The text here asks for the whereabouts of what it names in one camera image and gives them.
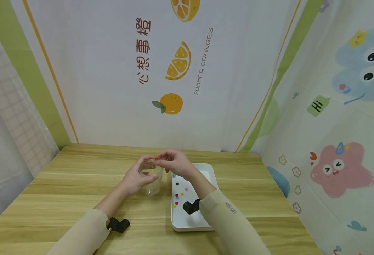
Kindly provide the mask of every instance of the flower illustration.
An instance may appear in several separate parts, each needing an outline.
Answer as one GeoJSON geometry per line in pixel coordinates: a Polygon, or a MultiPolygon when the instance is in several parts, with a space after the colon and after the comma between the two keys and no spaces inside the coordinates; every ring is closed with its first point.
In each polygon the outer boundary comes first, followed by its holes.
{"type": "Polygon", "coordinates": [[[292,204],[292,207],[293,207],[293,210],[297,213],[297,214],[300,214],[302,212],[302,208],[300,207],[300,205],[295,202],[292,204]]]}
{"type": "Polygon", "coordinates": [[[296,176],[297,178],[299,178],[299,176],[302,174],[302,172],[300,172],[299,167],[297,167],[297,166],[292,168],[292,172],[293,172],[293,175],[296,176]]]}
{"type": "Polygon", "coordinates": [[[295,188],[295,193],[296,193],[297,195],[302,194],[302,190],[300,189],[300,185],[297,185],[297,186],[296,186],[296,188],[295,188]]]}
{"type": "Polygon", "coordinates": [[[329,3],[327,2],[327,0],[323,0],[323,4],[320,7],[319,13],[324,13],[324,11],[326,11],[327,7],[329,7],[329,3]]]}
{"type": "Polygon", "coordinates": [[[286,164],[286,158],[285,158],[284,155],[282,155],[282,156],[279,157],[279,163],[281,163],[283,165],[286,164]]]}

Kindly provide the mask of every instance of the orange illustration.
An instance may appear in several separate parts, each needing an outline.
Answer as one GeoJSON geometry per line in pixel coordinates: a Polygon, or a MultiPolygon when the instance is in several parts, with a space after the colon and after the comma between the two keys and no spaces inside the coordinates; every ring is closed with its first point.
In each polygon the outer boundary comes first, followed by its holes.
{"type": "Polygon", "coordinates": [[[200,8],[200,0],[170,0],[173,11],[182,22],[191,21],[200,8]]]}
{"type": "Polygon", "coordinates": [[[152,101],[153,105],[161,109],[161,113],[177,114],[183,107],[183,100],[181,97],[174,93],[168,93],[162,96],[160,102],[152,101]]]}
{"type": "Polygon", "coordinates": [[[175,59],[171,61],[167,69],[168,80],[179,80],[187,73],[191,64],[191,53],[185,42],[181,42],[181,46],[178,48],[175,59]]]}

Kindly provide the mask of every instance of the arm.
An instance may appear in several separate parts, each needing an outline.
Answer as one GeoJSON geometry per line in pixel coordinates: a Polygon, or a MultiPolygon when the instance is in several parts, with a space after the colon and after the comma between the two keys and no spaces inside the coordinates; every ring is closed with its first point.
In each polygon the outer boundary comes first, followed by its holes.
{"type": "Polygon", "coordinates": [[[214,228],[232,255],[270,255],[267,247],[246,217],[217,190],[180,151],[166,150],[157,155],[158,166],[188,180],[200,201],[200,212],[214,228]]]}
{"type": "Polygon", "coordinates": [[[123,180],[92,210],[88,211],[47,255],[92,255],[106,240],[109,231],[106,226],[122,202],[144,185],[152,183],[157,175],[145,176],[139,173],[140,164],[153,156],[141,157],[126,173],[123,180]]]}

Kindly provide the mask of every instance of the wooden table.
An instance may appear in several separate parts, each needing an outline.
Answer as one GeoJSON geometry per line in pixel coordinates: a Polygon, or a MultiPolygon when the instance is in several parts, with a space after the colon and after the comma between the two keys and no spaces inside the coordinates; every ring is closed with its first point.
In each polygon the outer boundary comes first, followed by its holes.
{"type": "MultiPolygon", "coordinates": [[[[45,254],[114,187],[139,156],[159,149],[73,144],[0,216],[0,254],[45,254]]],[[[185,151],[214,167],[220,190],[246,215],[273,255],[321,254],[275,181],[254,154],[185,151]]],[[[171,227],[171,175],[157,196],[130,197],[116,214],[128,218],[96,254],[225,254],[214,231],[177,233],[171,227]]]]}

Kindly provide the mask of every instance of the white tray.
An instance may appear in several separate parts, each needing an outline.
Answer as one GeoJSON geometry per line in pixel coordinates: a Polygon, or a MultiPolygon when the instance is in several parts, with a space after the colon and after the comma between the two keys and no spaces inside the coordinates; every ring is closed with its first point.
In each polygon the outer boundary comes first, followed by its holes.
{"type": "MultiPolygon", "coordinates": [[[[195,167],[218,188],[217,180],[215,178],[214,169],[210,164],[193,163],[195,167]]],[[[201,215],[200,210],[190,215],[183,209],[183,204],[186,201],[193,203],[198,196],[193,189],[190,182],[178,175],[171,174],[171,224],[173,229],[177,232],[184,231],[213,231],[214,229],[208,225],[201,215]]]]}

